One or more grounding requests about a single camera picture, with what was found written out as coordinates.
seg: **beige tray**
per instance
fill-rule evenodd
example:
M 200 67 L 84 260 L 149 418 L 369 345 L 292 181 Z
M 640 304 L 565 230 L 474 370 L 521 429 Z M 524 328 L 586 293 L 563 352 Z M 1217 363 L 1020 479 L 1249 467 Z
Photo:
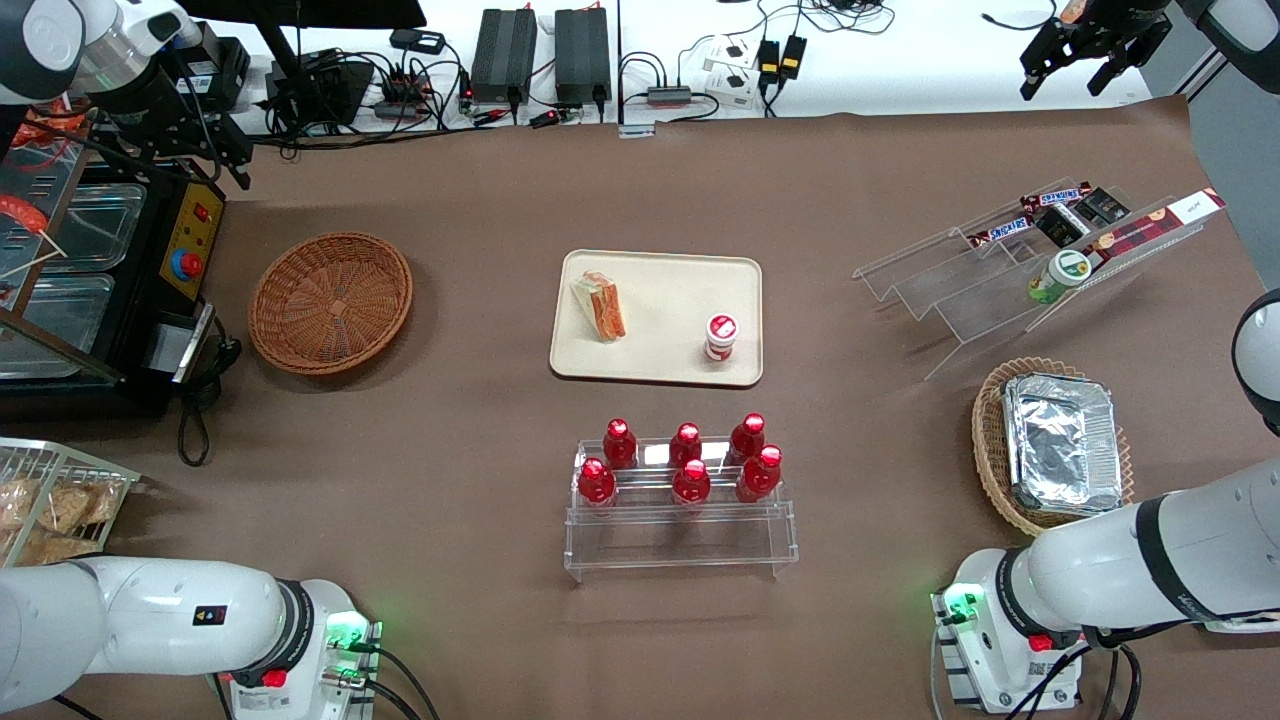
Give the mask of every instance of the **beige tray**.
M 618 286 L 627 336 L 596 340 L 573 297 L 571 281 L 599 270 Z M 764 374 L 760 265 L 750 258 L 575 250 L 561 269 L 552 370 L 570 378 L 751 386 Z M 714 363 L 703 352 L 707 320 L 737 318 L 733 356 Z

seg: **acrylic stand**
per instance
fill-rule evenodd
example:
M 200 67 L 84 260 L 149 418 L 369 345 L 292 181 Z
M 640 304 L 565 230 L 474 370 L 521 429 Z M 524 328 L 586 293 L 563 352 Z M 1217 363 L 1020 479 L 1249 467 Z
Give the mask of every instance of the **acrylic stand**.
M 1070 178 L 1046 186 L 1036 193 L 1078 187 Z M 1117 188 L 1105 188 L 1125 208 L 1133 208 Z M 1140 217 L 1167 206 L 1176 199 L 1167 196 L 1147 208 L 1130 213 L 1124 219 L 1096 229 L 1068 249 L 1084 250 L 1101 234 Z M 891 296 L 900 300 L 911 316 L 923 320 L 931 313 L 942 318 L 954 348 L 929 372 L 932 379 L 947 363 L 972 359 L 998 345 L 1029 333 L 1061 313 L 1082 295 L 1110 295 L 1151 266 L 1160 252 L 1196 234 L 1207 218 L 1178 228 L 1157 240 L 1117 256 L 1085 281 L 1069 290 L 1057 302 L 1042 305 L 1027 293 L 1027 286 L 1044 269 L 1059 247 L 1038 228 L 1023 231 L 980 247 L 972 247 L 968 236 L 1010 222 L 1021 214 L 1019 202 L 1010 202 L 963 227 L 954 227 L 928 237 L 893 255 L 883 258 L 854 273 L 872 290 L 876 299 L 886 301 Z
M 795 512 L 786 480 L 755 503 L 739 502 L 740 465 L 726 465 L 727 437 L 703 438 L 712 495 L 696 509 L 671 502 L 675 470 L 667 468 L 669 438 L 639 441 L 634 469 L 614 470 L 614 507 L 582 502 L 577 474 L 588 457 L 604 457 L 599 439 L 582 441 L 573 460 L 564 520 L 564 570 L 579 583 L 588 570 L 768 565 L 777 577 L 800 559 Z

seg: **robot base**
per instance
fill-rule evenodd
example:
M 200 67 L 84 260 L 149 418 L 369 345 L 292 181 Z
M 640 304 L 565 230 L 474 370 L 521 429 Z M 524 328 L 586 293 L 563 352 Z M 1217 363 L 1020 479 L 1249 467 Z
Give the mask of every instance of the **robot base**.
M 323 684 L 320 676 L 333 669 L 369 671 L 362 665 L 366 656 L 332 646 L 338 641 L 375 642 L 380 623 L 370 624 L 346 591 L 328 580 L 303 580 L 302 588 L 315 607 L 302 659 L 279 688 L 246 688 L 233 680 L 229 700 L 236 720 L 349 720 L 369 715 L 365 710 L 372 705 L 366 693 Z
M 960 564 L 955 582 L 932 596 L 952 700 L 956 705 L 980 705 L 992 715 L 1012 710 L 1062 655 L 1074 650 L 1036 652 L 1005 618 L 996 596 L 996 568 L 1004 556 L 1002 550 L 970 555 Z M 969 620 L 942 625 L 955 612 Z M 1074 707 L 1079 701 L 1079 678 L 1076 660 L 1044 689 L 1039 710 Z M 1023 710 L 1030 710 L 1030 703 Z

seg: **red bottle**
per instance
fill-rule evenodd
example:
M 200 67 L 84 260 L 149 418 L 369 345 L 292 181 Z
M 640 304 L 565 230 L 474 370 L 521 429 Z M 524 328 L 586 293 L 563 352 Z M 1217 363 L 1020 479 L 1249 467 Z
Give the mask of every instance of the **red bottle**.
M 671 502 L 675 505 L 701 505 L 710 495 L 712 477 L 701 460 L 685 462 L 671 480 Z
M 614 470 L 636 466 L 636 434 L 622 418 L 609 420 L 604 430 L 604 461 Z
M 759 502 L 782 482 L 782 451 L 776 445 L 760 448 L 755 457 L 748 457 L 742 477 L 737 479 L 737 498 L 741 502 Z
M 703 459 L 703 436 L 698 433 L 698 425 L 685 423 L 671 438 L 671 450 L 667 455 L 668 468 L 684 468 L 690 460 Z
M 728 454 L 724 456 L 726 465 L 741 465 L 748 457 L 755 457 L 764 447 L 764 416 L 751 413 L 742 419 L 739 427 L 728 437 Z
M 588 457 L 577 474 L 577 493 L 588 507 L 612 507 L 618 501 L 618 482 L 599 457 Z

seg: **control panel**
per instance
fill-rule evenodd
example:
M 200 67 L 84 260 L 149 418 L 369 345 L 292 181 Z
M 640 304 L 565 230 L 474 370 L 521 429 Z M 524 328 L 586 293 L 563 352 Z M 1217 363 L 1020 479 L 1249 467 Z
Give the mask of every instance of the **control panel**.
M 223 219 L 223 200 L 204 184 L 188 184 L 173 224 L 160 277 L 195 300 L 205 279 L 209 254 Z

